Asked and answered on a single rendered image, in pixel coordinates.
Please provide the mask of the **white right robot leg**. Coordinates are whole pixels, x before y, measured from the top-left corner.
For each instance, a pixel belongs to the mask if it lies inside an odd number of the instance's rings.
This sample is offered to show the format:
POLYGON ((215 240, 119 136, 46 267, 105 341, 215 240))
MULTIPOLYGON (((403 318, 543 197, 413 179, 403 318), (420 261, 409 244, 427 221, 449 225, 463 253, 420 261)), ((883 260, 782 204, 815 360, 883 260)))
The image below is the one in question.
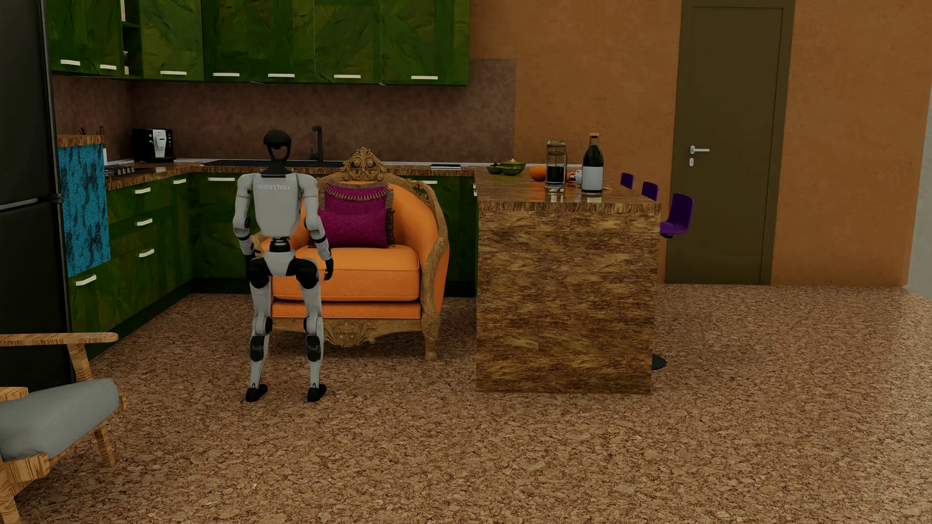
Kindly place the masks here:
POLYGON ((326 392, 326 385, 320 383, 320 365, 325 340, 322 323, 322 303, 320 290, 320 269, 312 259, 295 256, 287 268, 288 276, 295 276, 300 287, 307 310, 305 330, 307 333, 307 359, 309 363, 308 401, 318 402, 326 392))

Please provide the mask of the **white robot leg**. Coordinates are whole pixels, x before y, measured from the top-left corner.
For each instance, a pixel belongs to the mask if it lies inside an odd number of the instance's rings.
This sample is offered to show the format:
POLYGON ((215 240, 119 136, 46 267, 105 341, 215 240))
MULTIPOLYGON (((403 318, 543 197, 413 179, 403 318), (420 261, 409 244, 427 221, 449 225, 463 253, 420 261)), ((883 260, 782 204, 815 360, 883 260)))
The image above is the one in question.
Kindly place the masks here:
POLYGON ((268 335, 272 330, 271 319, 271 284, 270 277, 274 273, 271 266, 276 255, 271 252, 263 256, 250 258, 247 262, 246 276, 250 282, 250 293, 254 308, 252 320, 250 350, 250 387, 245 400, 255 402, 266 392, 267 385, 261 382, 263 365, 268 355, 268 335))
POLYGON ((318 402, 326 392, 326 385, 320 383, 320 365, 325 340, 322 323, 322 303, 320 290, 320 269, 312 259, 295 256, 287 268, 288 276, 295 276, 300 287, 307 310, 305 330, 307 333, 307 359, 309 363, 308 401, 318 402))

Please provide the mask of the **white left robot leg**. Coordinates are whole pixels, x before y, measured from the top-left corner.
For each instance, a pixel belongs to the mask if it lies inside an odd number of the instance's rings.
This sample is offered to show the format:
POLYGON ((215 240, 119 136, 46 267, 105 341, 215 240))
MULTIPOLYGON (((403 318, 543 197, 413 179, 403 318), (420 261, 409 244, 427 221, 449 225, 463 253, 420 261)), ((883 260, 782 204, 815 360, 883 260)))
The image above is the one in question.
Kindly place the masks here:
POLYGON ((272 330, 271 319, 271 284, 270 277, 274 273, 271 266, 276 255, 271 252, 263 256, 250 258, 247 262, 246 276, 250 282, 250 293, 254 308, 252 320, 250 350, 250 387, 245 400, 255 402, 266 392, 267 385, 261 382, 263 365, 268 355, 268 335, 272 330))

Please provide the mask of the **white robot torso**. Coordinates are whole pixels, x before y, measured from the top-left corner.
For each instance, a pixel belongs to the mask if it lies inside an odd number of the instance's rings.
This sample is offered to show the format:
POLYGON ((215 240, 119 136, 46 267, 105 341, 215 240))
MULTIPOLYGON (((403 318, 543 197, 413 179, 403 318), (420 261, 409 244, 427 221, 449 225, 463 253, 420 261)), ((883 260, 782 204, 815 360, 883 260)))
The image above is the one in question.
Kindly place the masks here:
POLYGON ((307 173, 286 173, 281 176, 255 173, 252 179, 252 199, 255 217, 263 235, 271 237, 273 253, 292 251, 290 237, 300 222, 301 200, 305 189, 316 188, 307 173))

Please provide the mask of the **magenta fringed pillow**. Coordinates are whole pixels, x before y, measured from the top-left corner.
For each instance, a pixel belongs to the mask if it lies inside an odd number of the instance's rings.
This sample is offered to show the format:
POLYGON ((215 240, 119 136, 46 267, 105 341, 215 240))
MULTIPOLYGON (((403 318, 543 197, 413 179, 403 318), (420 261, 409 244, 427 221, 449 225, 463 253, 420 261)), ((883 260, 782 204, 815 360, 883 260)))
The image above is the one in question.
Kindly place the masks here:
POLYGON ((322 183, 319 216, 331 248, 394 244, 393 189, 386 183, 322 183))

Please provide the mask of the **black kitchen sink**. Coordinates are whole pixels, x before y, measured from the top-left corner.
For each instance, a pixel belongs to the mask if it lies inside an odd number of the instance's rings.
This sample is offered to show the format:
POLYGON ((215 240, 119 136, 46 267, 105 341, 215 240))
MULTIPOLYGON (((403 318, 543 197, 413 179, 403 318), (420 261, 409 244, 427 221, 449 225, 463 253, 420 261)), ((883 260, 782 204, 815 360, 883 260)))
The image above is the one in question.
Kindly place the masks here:
MULTIPOLYGON (((271 164, 271 160, 217 160, 217 161, 206 161, 203 163, 204 166, 235 166, 235 167, 259 167, 266 168, 271 164)), ((284 162, 284 165, 290 169, 292 168, 340 168, 344 165, 345 161, 305 161, 298 160, 292 161, 288 160, 284 162)))

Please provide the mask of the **green lower kitchen cabinets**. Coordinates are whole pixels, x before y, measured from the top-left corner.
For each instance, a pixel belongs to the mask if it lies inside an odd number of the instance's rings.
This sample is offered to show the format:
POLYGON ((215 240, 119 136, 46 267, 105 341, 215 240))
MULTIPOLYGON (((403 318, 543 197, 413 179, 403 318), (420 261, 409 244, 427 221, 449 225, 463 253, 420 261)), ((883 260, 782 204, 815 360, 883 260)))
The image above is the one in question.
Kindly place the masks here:
POLYGON ((108 331, 187 283, 182 264, 197 231, 195 211, 208 213, 208 239, 199 242, 208 261, 250 294, 232 226, 242 174, 186 173, 106 191, 111 258, 68 277, 78 330, 108 331))

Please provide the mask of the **black robot head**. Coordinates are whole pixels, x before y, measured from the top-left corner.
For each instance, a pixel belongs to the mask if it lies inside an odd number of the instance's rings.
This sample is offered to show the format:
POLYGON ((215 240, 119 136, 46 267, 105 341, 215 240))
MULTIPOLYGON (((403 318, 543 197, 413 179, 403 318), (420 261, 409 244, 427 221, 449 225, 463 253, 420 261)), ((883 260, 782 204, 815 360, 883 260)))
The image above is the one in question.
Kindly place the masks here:
POLYGON ((269 165, 265 170, 262 171, 261 174, 263 176, 269 177, 283 177, 287 173, 290 173, 286 166, 286 162, 290 156, 292 146, 291 137, 285 131, 275 129, 269 131, 264 136, 264 144, 266 145, 268 154, 270 156, 270 161, 269 165), (284 156, 282 158, 278 158, 275 154, 275 150, 282 148, 285 149, 284 156))

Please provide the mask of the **black coffee machine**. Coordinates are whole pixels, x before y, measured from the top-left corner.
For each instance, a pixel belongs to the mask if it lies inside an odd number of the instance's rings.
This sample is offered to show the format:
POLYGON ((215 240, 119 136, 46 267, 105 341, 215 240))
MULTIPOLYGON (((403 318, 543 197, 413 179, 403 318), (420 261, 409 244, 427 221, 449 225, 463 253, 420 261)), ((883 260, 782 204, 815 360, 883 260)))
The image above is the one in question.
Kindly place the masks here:
POLYGON ((137 162, 173 162, 171 129, 133 129, 133 157, 137 162))

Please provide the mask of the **blue patterned towel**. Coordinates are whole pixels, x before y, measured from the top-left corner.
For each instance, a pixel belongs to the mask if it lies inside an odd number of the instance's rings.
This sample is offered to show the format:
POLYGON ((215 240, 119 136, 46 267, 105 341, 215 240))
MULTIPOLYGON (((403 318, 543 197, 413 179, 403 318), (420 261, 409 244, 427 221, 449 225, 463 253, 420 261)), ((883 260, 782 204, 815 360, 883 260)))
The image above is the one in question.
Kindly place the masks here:
POLYGON ((102 145, 60 147, 64 253, 73 277, 110 260, 102 145))

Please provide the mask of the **green upper kitchen cabinets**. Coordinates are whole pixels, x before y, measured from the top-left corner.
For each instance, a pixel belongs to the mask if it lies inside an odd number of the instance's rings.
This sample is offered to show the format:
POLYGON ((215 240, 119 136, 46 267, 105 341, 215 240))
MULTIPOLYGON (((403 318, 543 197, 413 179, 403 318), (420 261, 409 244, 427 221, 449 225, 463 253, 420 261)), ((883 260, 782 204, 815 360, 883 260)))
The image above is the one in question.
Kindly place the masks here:
POLYGON ((470 0, 43 1, 60 73, 440 86, 470 78, 470 0))

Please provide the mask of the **brown marbled kitchen island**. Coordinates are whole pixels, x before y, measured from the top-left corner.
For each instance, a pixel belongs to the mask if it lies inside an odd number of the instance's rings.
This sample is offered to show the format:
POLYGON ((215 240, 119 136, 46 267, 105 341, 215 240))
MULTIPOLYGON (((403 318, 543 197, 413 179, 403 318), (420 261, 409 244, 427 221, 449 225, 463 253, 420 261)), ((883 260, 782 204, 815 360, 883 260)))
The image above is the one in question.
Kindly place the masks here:
POLYGON ((476 389, 649 393, 661 205, 619 185, 474 183, 476 389))

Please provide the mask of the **glass french press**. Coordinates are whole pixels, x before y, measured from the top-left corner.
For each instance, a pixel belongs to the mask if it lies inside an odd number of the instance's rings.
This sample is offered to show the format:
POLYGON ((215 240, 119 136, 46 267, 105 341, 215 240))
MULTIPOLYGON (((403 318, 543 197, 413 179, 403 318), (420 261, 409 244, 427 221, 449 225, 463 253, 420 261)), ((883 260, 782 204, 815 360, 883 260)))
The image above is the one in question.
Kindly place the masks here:
POLYGON ((561 192, 566 184, 566 142, 552 139, 546 147, 545 187, 548 192, 561 192))

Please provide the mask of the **dark wine bottle white label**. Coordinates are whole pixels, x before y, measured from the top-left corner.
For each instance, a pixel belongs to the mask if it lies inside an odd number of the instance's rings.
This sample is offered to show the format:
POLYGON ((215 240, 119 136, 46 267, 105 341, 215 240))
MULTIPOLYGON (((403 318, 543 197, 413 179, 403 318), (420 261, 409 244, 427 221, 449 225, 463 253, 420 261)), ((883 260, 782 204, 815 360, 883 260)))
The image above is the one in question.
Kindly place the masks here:
POLYGON ((589 145, 582 162, 577 184, 583 193, 601 193, 603 190, 604 157, 599 146, 599 133, 589 134, 589 145))

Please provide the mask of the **dark olive door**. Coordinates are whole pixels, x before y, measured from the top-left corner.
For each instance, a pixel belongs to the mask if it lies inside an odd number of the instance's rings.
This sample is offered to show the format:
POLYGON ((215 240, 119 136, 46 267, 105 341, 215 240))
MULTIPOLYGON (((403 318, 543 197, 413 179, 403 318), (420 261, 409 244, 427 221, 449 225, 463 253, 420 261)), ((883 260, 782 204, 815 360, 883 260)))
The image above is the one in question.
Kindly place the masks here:
POLYGON ((666 283, 769 284, 795 0, 682 0, 666 283), (690 146, 709 148, 689 166, 690 146))

